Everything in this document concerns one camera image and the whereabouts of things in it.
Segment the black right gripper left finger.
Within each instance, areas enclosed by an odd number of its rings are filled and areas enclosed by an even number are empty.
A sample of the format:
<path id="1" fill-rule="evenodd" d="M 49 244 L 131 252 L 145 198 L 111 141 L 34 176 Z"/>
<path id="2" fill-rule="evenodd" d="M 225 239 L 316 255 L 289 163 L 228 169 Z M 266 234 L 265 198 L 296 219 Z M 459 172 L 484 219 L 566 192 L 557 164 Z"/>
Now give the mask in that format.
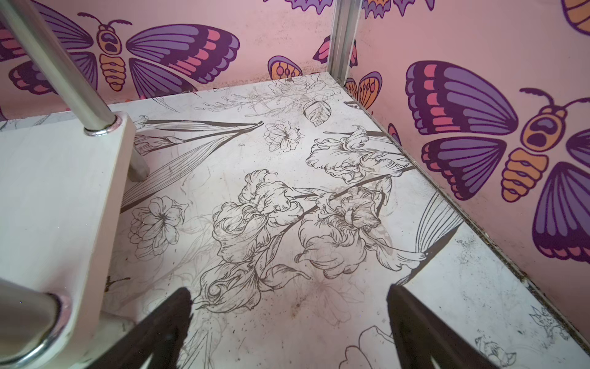
<path id="1" fill-rule="evenodd" d="M 180 288 L 90 368 L 176 368 L 191 323 L 192 299 Z"/>

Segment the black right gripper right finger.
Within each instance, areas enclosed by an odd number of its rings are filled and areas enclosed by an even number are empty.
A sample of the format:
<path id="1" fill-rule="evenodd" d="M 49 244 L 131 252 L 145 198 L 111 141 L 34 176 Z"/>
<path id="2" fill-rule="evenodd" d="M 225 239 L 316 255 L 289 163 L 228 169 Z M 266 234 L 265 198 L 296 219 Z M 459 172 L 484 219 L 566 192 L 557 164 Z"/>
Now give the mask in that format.
<path id="1" fill-rule="evenodd" d="M 402 368 L 495 367 L 404 286 L 390 286 L 387 309 Z"/>

